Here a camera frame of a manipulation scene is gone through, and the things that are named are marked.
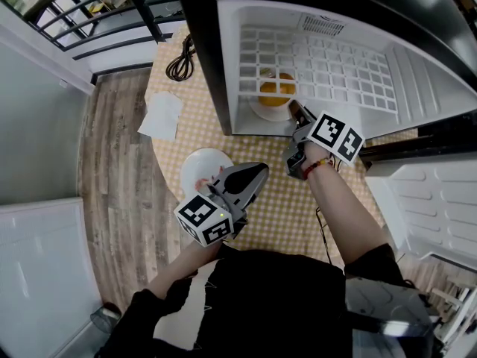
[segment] power cord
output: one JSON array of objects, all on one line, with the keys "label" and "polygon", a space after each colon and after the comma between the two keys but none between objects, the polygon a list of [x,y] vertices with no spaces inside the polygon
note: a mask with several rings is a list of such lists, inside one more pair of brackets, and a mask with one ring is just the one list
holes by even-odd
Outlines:
[{"label": "power cord", "polygon": [[194,43],[191,35],[188,35],[182,43],[182,53],[174,58],[165,68],[165,75],[169,79],[177,82],[185,81],[192,76],[194,72],[194,61],[192,55],[195,53]]},{"label": "power cord", "polygon": [[[333,160],[333,168],[336,169],[337,172],[340,172],[341,160],[339,161],[338,166],[336,166],[336,157],[335,157],[335,155],[331,154],[331,158],[332,158],[332,160]],[[324,231],[324,228],[325,228],[328,224],[325,223],[325,225],[323,225],[323,223],[321,222],[321,219],[320,219],[320,208],[319,208],[319,207],[316,207],[315,215],[316,215],[316,219],[318,219],[318,223],[320,224],[320,232],[321,232],[321,236],[323,237],[323,243],[324,243],[324,245],[325,245],[326,255],[328,256],[328,261],[329,261],[329,263],[330,263],[331,265],[333,265],[333,263],[331,262],[331,257],[329,256],[328,243],[326,242],[325,231]]]}]

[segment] yellow gingham tablecloth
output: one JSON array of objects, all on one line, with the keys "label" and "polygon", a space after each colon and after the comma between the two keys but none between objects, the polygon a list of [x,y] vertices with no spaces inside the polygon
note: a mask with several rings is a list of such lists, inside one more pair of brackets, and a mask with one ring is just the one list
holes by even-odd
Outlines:
[{"label": "yellow gingham tablecloth", "polygon": [[[306,182],[288,177],[282,164],[281,153],[289,139],[277,136],[223,135],[197,57],[194,57],[194,74],[187,81],[175,82],[165,76],[166,66],[180,54],[182,41],[188,33],[189,29],[184,25],[173,36],[171,43],[158,45],[145,94],[148,102],[152,94],[166,90],[184,103],[175,141],[152,140],[154,153],[169,189],[178,200],[184,198],[180,188],[180,168],[183,161],[199,148],[222,150],[235,164],[265,162],[270,167],[270,177],[259,197],[247,208],[249,225],[231,245],[237,249],[260,248],[286,254],[303,254],[327,261],[315,216],[317,205],[310,189]],[[352,168],[341,164],[341,176],[378,223],[383,225],[382,215],[364,182],[364,173],[360,160]],[[330,255],[339,256],[327,228],[325,234]]]}]

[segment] person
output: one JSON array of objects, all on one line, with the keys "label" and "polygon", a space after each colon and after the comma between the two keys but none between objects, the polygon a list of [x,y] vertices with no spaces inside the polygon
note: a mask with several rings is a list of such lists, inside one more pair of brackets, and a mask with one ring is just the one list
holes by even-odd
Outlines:
[{"label": "person", "polygon": [[[305,170],[329,157],[305,145]],[[345,278],[406,286],[386,232],[329,164],[308,175],[345,263],[192,242],[137,292],[98,357],[311,353],[351,357]]]}]

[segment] black sleeve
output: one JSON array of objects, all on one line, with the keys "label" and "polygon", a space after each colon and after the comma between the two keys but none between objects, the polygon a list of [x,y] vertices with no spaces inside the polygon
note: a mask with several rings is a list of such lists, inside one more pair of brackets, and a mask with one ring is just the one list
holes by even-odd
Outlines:
[{"label": "black sleeve", "polygon": [[96,357],[155,357],[154,328],[165,313],[164,309],[164,300],[147,289],[135,293],[126,313]]},{"label": "black sleeve", "polygon": [[344,273],[391,285],[407,286],[389,244],[380,245],[346,265]]}]

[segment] white shelf rack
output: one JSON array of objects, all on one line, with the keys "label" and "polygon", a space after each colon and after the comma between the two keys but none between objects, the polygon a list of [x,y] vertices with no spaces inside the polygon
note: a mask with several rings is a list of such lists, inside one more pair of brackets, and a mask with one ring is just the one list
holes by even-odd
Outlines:
[{"label": "white shelf rack", "polygon": [[[396,94],[383,54],[319,35],[242,27],[238,94],[351,104],[397,115]],[[270,69],[275,78],[261,71]],[[279,78],[289,74],[294,80]],[[276,92],[260,92],[275,82]],[[294,84],[296,94],[279,93]]]}]

